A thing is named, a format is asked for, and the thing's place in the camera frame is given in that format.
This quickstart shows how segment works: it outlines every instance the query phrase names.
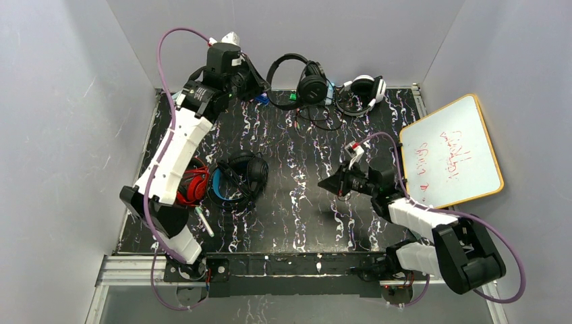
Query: robotic arm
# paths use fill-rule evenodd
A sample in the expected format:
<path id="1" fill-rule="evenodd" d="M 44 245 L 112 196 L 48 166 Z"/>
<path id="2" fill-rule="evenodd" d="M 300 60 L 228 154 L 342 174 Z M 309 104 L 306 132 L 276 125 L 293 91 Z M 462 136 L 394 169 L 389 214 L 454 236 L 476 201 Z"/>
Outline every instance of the robotic arm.
<path id="1" fill-rule="evenodd" d="M 175 102 L 175 129 L 167 130 L 148 168 L 133 186 L 124 186 L 119 195 L 131 213 L 148 227 L 153 226 L 167 247 L 183 260 L 176 259 L 188 265 L 195 263 L 202 249 L 187 226 L 187 209 L 173 206 L 185 169 L 219 114 L 228 108 L 232 97 L 249 101 L 270 89 L 248 56 L 241 52 L 238 42 L 233 32 L 220 43 L 210 40 L 206 66 L 189 77 Z M 196 81 L 201 74 L 202 81 Z M 171 141 L 161 162 L 157 163 L 159 152 L 169 140 L 169 132 L 173 133 Z M 146 221 L 144 212 L 147 186 L 150 186 L 148 209 L 152 225 Z"/>
<path id="2" fill-rule="evenodd" d="M 318 186 L 340 197 L 352 190 L 371 196 L 379 216 L 419 233 L 433 244 L 404 241 L 390 246 L 385 260 L 368 267 L 370 271 L 375 269 L 378 275 L 413 270 L 429 273 L 443 278 L 458 294 L 505 275 L 505 264 L 483 225 L 411 205 L 396 189 L 393 169 L 379 172 L 370 167 L 366 175 L 355 164 L 364 154 L 361 146 L 352 142 L 345 150 L 351 160 L 342 163 L 334 175 Z"/>

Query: white wall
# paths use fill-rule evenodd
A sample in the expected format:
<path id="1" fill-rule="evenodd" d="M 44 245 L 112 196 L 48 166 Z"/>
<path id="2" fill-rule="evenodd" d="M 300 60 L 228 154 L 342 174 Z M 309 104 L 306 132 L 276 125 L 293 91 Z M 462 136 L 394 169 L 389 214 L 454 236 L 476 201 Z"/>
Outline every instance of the white wall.
<path id="1" fill-rule="evenodd" d="M 516 245 L 527 270 L 510 323 L 570 323 L 572 282 L 572 4 L 467 0 L 422 85 L 433 111 L 477 94 L 505 189 L 461 206 Z M 511 257 L 499 281 L 512 296 Z"/>
<path id="2" fill-rule="evenodd" d="M 153 87 L 105 0 L 3 0 L 0 94 L 0 322 L 83 323 Z"/>
<path id="3" fill-rule="evenodd" d="M 178 26 L 219 40 L 236 31 L 263 76 L 274 60 L 294 52 L 319 61 L 338 84 L 358 74 L 381 74 L 390 85 L 411 85 L 423 80 L 464 1 L 108 0 L 157 88 L 156 40 Z M 164 65 L 177 88 L 205 64 L 206 48 L 191 34 L 169 38 Z M 301 71 L 301 63 L 285 63 L 273 86 L 295 88 Z"/>

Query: table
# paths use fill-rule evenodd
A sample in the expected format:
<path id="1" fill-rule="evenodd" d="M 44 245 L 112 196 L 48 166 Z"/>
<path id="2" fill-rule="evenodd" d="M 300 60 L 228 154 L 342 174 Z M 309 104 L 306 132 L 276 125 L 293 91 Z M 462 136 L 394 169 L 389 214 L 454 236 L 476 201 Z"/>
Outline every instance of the table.
<path id="1" fill-rule="evenodd" d="M 287 100 L 289 92 L 279 93 Z M 345 117 L 340 130 L 326 132 L 309 122 L 294 120 L 295 113 L 272 105 L 232 101 L 196 155 L 209 166 L 239 149 L 261 152 L 268 162 L 268 185 L 248 212 L 221 212 L 204 200 L 204 214 L 215 236 L 211 238 L 194 213 L 189 227 L 205 252 L 359 252 L 379 251 L 411 235 L 404 227 L 387 223 L 372 210 L 369 197 L 354 194 L 346 202 L 317 183 L 335 173 L 349 159 L 344 144 L 384 130 L 397 140 L 402 127 L 419 119 L 410 88 L 390 88 L 386 99 L 369 116 Z M 159 99 L 146 144 L 141 170 L 152 159 L 167 129 L 170 110 Z M 360 163 L 374 169 L 393 164 L 389 142 L 375 138 L 364 149 Z M 128 215 L 116 254 L 152 254 L 154 240 L 139 219 Z"/>

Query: metal frame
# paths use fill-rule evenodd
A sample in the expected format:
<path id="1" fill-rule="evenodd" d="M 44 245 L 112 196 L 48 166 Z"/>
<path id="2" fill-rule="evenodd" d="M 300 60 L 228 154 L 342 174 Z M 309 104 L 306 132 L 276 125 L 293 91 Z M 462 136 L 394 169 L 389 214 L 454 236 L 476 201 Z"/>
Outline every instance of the metal frame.
<path id="1" fill-rule="evenodd" d="M 418 84 L 414 83 L 411 86 L 413 90 L 413 97 L 417 106 L 417 111 L 420 117 L 427 115 L 427 110 L 420 92 Z M 143 148 L 142 156 L 144 155 L 146 147 Z M 100 323 L 105 301 L 109 292 L 110 286 L 150 286 L 150 270 L 153 256 L 129 255 L 124 254 L 120 256 L 106 256 L 103 260 L 99 276 L 96 281 L 95 293 L 90 305 L 86 324 Z M 171 283 L 164 282 L 163 276 L 165 274 L 165 267 L 167 261 L 164 258 L 158 258 L 155 262 L 153 279 L 156 286 L 177 286 L 177 287 L 205 287 L 202 282 L 185 282 L 185 283 Z M 379 282 L 382 286 L 400 286 L 403 284 L 401 280 L 383 280 Z M 415 285 L 425 284 L 425 281 L 415 281 Z M 432 279 L 431 285 L 443 285 L 445 282 L 442 279 Z M 482 286 L 483 293 L 498 298 L 498 290 L 496 288 L 496 281 Z M 507 324 L 507 317 L 504 308 L 501 304 L 487 301 L 490 311 L 490 316 L 494 324 Z"/>

